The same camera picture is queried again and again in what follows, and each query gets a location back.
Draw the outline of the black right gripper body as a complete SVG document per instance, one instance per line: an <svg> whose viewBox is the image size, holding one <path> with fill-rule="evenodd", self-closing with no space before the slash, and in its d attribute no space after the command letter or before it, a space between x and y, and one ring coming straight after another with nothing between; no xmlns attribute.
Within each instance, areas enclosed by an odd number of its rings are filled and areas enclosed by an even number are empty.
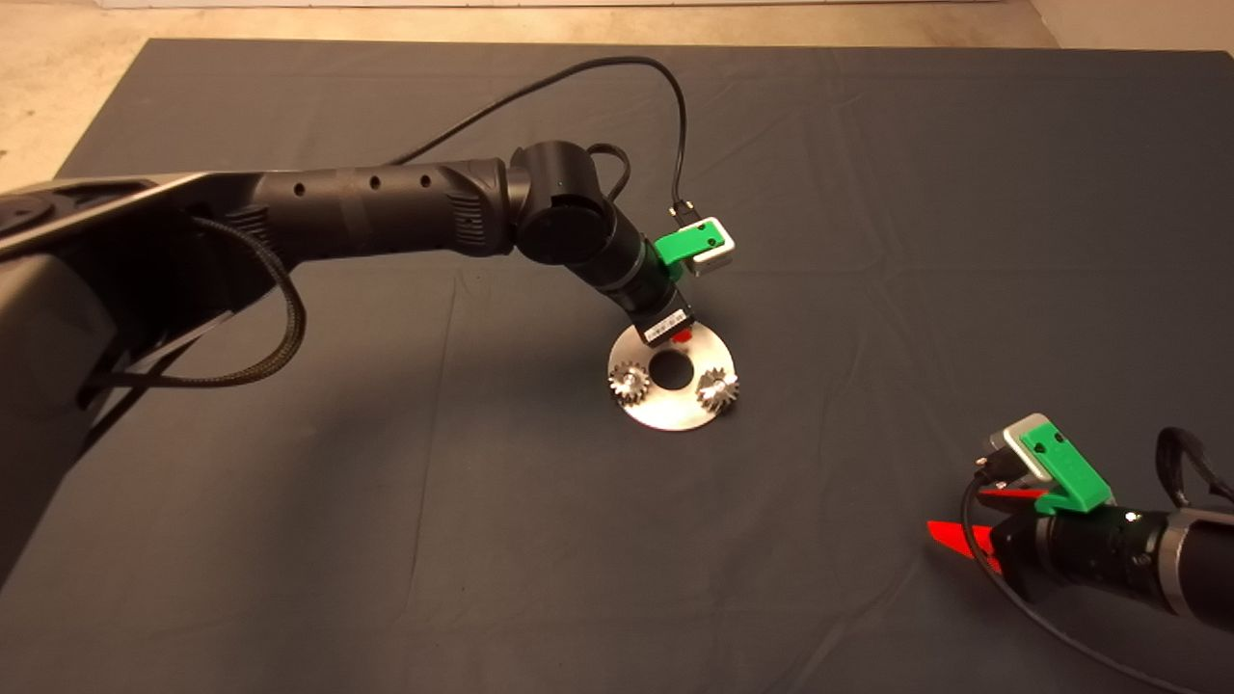
<svg viewBox="0 0 1234 694"><path fill-rule="evenodd" d="M1088 512L1006 517L990 531L1002 578L1023 601L1085 587L1172 614L1159 553L1169 514L1102 505Z"/></svg>

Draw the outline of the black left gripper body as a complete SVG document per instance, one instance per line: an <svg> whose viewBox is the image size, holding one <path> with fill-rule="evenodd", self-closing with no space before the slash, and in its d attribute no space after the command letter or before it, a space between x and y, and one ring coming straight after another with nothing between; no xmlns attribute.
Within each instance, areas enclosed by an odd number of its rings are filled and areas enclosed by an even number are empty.
<svg viewBox="0 0 1234 694"><path fill-rule="evenodd" d="M598 254L569 264L579 280L615 303L636 338L656 348L694 328L695 311L643 233L617 226Z"/></svg>

